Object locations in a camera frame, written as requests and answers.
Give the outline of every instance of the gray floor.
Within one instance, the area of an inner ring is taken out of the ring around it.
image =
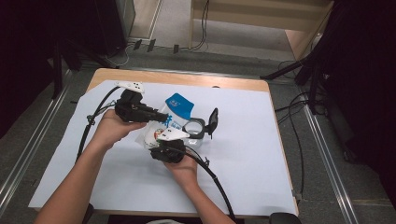
[[[136,51],[131,50],[130,57],[130,61],[122,66],[122,69],[153,68],[210,72],[219,73],[219,76],[256,79],[259,75],[274,72],[279,64],[279,62],[271,60],[211,53],[182,51],[179,54],[173,54],[171,49],[160,48],[147,53],[145,47]],[[120,55],[113,58],[113,60],[123,62],[126,58]],[[69,119],[74,113],[76,105],[70,102],[77,101],[85,92],[92,74],[97,68],[98,66],[95,63],[84,61],[82,69],[79,72],[73,72],[70,90],[49,126],[49,130],[11,199],[6,212],[0,217],[0,223],[31,223],[34,220],[36,212],[29,209],[27,205],[50,161],[53,151],[62,139]],[[1,182],[7,178],[13,164],[18,159],[35,126],[45,112],[45,108],[50,102],[51,90],[52,87],[48,86],[37,97],[31,107],[25,111],[8,134],[0,140],[0,154],[2,155],[0,158]],[[290,100],[299,93],[292,80],[285,77],[270,82],[270,91],[275,108],[289,105]],[[280,118],[283,114],[279,113],[276,115]],[[293,120],[304,152],[304,199],[299,204],[301,221],[304,224],[345,223],[304,112],[301,111],[294,115]],[[342,150],[334,135],[332,125],[323,116],[318,116],[318,120],[347,192],[354,203],[359,222],[396,223],[395,210],[387,201],[387,195],[379,184],[376,173],[365,165],[350,164],[344,161]],[[288,120],[279,125],[279,130],[290,169],[292,184],[296,190],[299,190],[301,185],[301,161],[295,134]],[[94,215],[91,223],[106,223],[106,219],[107,216]],[[268,223],[268,220],[254,219],[247,221],[247,223]]]

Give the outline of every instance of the black stand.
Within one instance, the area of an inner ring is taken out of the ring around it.
[[[341,4],[345,4],[344,1],[335,2],[326,30],[312,52],[310,52],[300,61],[292,63],[285,68],[274,72],[273,74],[260,76],[260,79],[272,80],[290,71],[293,71],[294,69],[302,67],[294,81],[297,85],[301,86],[312,77],[308,105],[314,115],[317,114],[317,111],[315,110],[315,96],[317,93],[319,78],[323,74],[323,71],[327,68],[329,63],[327,61],[328,56],[332,54],[333,49],[337,48],[337,43],[341,40],[340,34],[337,34],[339,33],[338,28],[342,25],[343,18],[349,12],[349,7],[339,6]]]

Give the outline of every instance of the metal bar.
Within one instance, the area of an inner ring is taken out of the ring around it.
[[[32,134],[30,140],[26,144],[23,152],[21,153],[20,157],[18,158],[17,162],[14,165],[14,168],[11,170],[10,174],[8,175],[6,181],[3,183],[2,187],[0,188],[0,217],[6,211],[6,208],[11,201],[11,198],[17,189],[18,185],[21,183],[23,175],[26,173],[26,170],[33,159],[38,147],[43,140],[47,129],[49,128],[53,118],[55,117],[64,97],[67,94],[67,91],[70,86],[70,82],[72,79],[72,74],[70,70],[68,70],[64,76],[65,86],[62,89],[59,96],[52,100],[47,108],[43,118],[38,123],[37,127],[35,128],[34,133]]]
[[[304,95],[302,96],[302,98],[304,100],[307,100],[306,96]],[[304,112],[308,120],[309,126],[311,127],[312,133],[315,137],[315,140],[318,144],[320,156],[323,159],[324,166],[326,168],[330,182],[332,183],[332,189],[334,190],[335,197],[341,208],[344,220],[346,224],[358,224],[359,221],[353,208],[352,202],[349,199],[347,190],[344,186],[341,176],[338,174],[337,168],[334,164],[334,161],[332,160],[332,153],[327,146],[325,138],[318,124],[317,117],[311,113],[308,105],[304,107]]]

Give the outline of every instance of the white sheet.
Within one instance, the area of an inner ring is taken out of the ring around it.
[[[29,207],[41,208],[72,168],[78,144],[103,97],[114,87],[113,80],[87,92],[57,147]],[[219,126],[210,140],[205,136],[198,153],[210,160],[209,168],[219,178],[236,215],[269,216],[274,212],[296,214],[291,185],[274,109],[269,92],[240,91],[158,83],[144,83],[142,103],[158,108],[178,92],[195,103],[191,116],[208,120],[219,109]],[[117,100],[122,90],[108,99]],[[93,126],[86,144],[91,139]],[[160,161],[134,140],[139,131],[110,149],[95,183],[91,203],[97,210],[195,214],[196,210]],[[200,168],[199,183],[204,192],[228,213],[225,202],[211,177]]]

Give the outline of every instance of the floor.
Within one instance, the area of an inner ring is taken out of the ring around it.
[[[154,29],[153,36],[156,34],[157,46],[154,51],[147,52],[147,47],[133,50],[129,48],[125,52],[120,52],[110,60],[113,63],[123,64],[121,69],[165,69],[177,71],[206,72],[217,76],[242,77],[258,79],[261,75],[268,75],[279,68],[292,62],[290,57],[290,47],[287,45],[285,35],[279,30],[268,29],[267,38],[261,54],[253,50],[251,54],[246,49],[239,50],[240,46],[232,46],[238,43],[237,39],[231,40],[230,45],[218,46],[216,51],[201,52],[181,51],[173,53],[173,48],[161,46],[168,38],[160,37],[159,30]],[[216,41],[215,37],[208,39],[208,48]],[[98,65],[84,56],[81,56],[83,67],[80,71],[68,71],[67,76],[70,85],[67,89],[62,103],[57,113],[51,119],[51,124],[40,144],[35,149],[35,155],[29,161],[24,176],[19,185],[13,192],[13,197],[0,215],[0,223],[32,223],[36,211],[29,209],[27,204],[39,184],[39,180],[50,161],[53,151],[62,139],[64,129],[68,120],[76,108],[75,102],[84,94],[92,74]],[[289,105],[292,98],[301,92],[292,78],[293,73],[288,73],[277,80],[270,81],[270,91],[275,108]],[[46,112],[47,105],[50,104],[52,86],[48,86],[36,99],[36,101],[25,111],[8,134],[0,139],[0,183],[6,182],[14,164],[22,154],[25,146],[28,145],[29,138],[35,131],[36,125]],[[379,183],[378,176],[364,164],[352,164],[343,158],[343,151],[340,143],[329,120],[325,116],[315,116],[325,142],[328,146],[330,156],[339,174],[342,184],[349,197],[353,212],[356,216],[348,219],[336,197],[332,180],[329,178],[329,171],[323,160],[322,152],[318,147],[318,141],[311,128],[309,116],[303,107],[294,108],[298,113],[292,116],[297,134],[301,141],[304,158],[304,193],[303,199],[299,204],[300,219],[304,224],[308,223],[396,223],[396,213],[389,203],[387,195]],[[284,112],[276,113],[281,119]],[[286,159],[290,169],[290,178],[293,186],[300,190],[302,188],[302,160],[301,151],[298,149],[296,134],[292,130],[290,120],[279,123],[279,131],[285,149]],[[106,223],[107,216],[94,215],[90,223]],[[247,223],[268,223],[268,219],[249,219]]]

